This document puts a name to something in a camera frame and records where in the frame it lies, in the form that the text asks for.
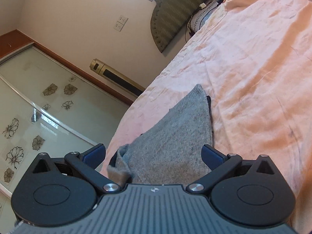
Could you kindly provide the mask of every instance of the pink cloth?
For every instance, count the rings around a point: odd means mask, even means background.
[[[119,146],[153,127],[197,83],[212,98],[215,148],[244,159],[270,155],[298,196],[312,157],[311,0],[221,4],[126,112],[101,173]],[[302,234],[312,230],[298,219],[311,219],[305,210],[292,219]]]

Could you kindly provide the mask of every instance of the electrical socket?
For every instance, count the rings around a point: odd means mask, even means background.
[[[114,25],[114,29],[117,30],[118,32],[120,32],[123,27],[124,25],[120,22],[116,22]]]
[[[118,18],[117,22],[122,23],[122,24],[124,25],[124,24],[127,22],[127,20],[128,20],[127,17],[121,15],[121,16]]]

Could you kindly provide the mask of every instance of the olive green tufted headboard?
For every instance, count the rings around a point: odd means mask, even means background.
[[[163,52],[191,14],[206,0],[155,0],[151,32],[156,46]]]

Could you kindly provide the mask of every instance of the gray garment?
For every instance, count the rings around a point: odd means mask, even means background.
[[[201,149],[212,140],[206,93],[197,84],[154,127],[118,149],[108,177],[122,187],[129,178],[136,184],[187,186],[210,172]]]

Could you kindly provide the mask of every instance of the beige wall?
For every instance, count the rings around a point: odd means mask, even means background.
[[[148,0],[26,0],[18,29],[110,85],[89,69],[97,58],[147,87],[184,46],[184,31],[161,54],[151,35]],[[129,18],[121,32],[120,15]]]
[[[17,28],[25,0],[0,0],[0,36]]]

